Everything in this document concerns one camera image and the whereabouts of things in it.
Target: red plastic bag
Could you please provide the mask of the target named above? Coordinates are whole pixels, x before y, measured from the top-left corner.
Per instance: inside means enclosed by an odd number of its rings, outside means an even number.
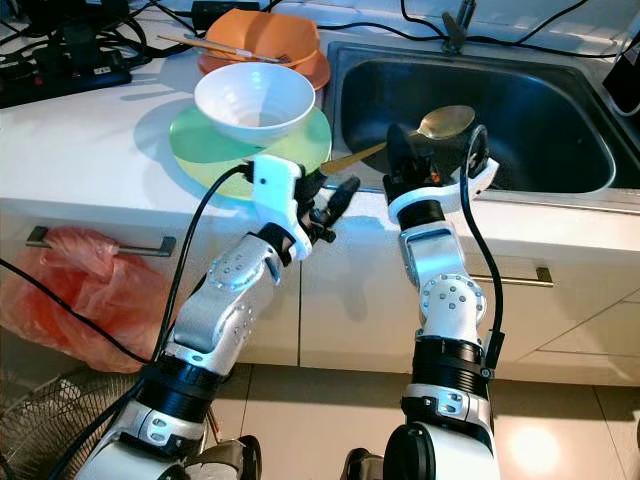
[[[55,228],[46,241],[51,249],[27,249],[16,265],[129,350],[149,358],[164,313],[167,279],[135,255],[117,255],[117,243],[92,230]],[[5,328],[94,369],[133,372],[141,367],[17,275],[3,282],[0,314]]]

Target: green plate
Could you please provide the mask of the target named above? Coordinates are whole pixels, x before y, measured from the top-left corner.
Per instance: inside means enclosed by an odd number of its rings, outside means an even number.
[[[304,127],[270,147],[256,147],[219,133],[196,107],[180,113],[171,123],[169,141],[178,165],[190,177],[210,187],[224,172],[256,153],[270,153],[302,165],[307,173],[329,159],[331,129],[327,118],[314,107]],[[252,186],[233,176],[220,187],[220,194],[248,200]]]

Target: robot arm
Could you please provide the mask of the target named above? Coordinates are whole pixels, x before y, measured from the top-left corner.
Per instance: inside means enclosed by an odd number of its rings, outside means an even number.
[[[475,194],[491,184],[498,167],[488,158],[484,127],[477,129],[462,152],[473,161]],[[389,129],[387,144],[389,213],[401,228],[400,249],[418,290],[421,327],[412,383],[402,398],[407,423],[389,440],[384,478],[497,480],[487,390],[491,362],[477,333],[486,299],[466,272],[454,227],[444,217],[460,208],[459,170],[446,185],[433,175],[432,159],[419,158],[398,127]]]
[[[306,258],[318,239],[335,238],[329,228],[359,186],[355,177],[348,180],[327,208],[318,210],[313,197],[326,179],[319,171],[304,177],[292,162],[258,155],[252,173],[252,200],[264,227],[211,263],[202,286],[180,309],[162,355],[143,369],[140,392],[102,437],[78,480],[195,475],[193,466],[185,472],[183,460],[198,453],[216,391],[271,300],[284,267]],[[223,465],[207,468],[217,469],[211,478],[236,478],[236,471]]]

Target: drawer handle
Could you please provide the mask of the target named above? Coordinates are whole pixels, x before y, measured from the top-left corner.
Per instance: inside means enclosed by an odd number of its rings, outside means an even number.
[[[518,278],[518,277],[502,277],[504,285],[525,285],[528,287],[545,287],[553,288],[554,283],[551,278],[551,272],[547,267],[536,268],[538,278]],[[491,275],[471,275],[476,282],[493,282]]]
[[[27,247],[51,248],[44,237],[49,229],[47,227],[34,227],[33,231],[27,238],[25,244]],[[131,245],[120,245],[118,254],[124,255],[143,255],[147,257],[170,257],[176,246],[174,237],[162,237],[162,245],[160,248],[132,247]]]

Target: wire basket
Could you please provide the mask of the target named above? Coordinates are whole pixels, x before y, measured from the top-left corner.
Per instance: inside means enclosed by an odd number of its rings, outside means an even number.
[[[73,440],[135,383],[135,375],[82,367],[48,382],[0,416],[0,447],[19,480],[44,480]],[[69,462],[73,479],[106,428],[103,424]]]

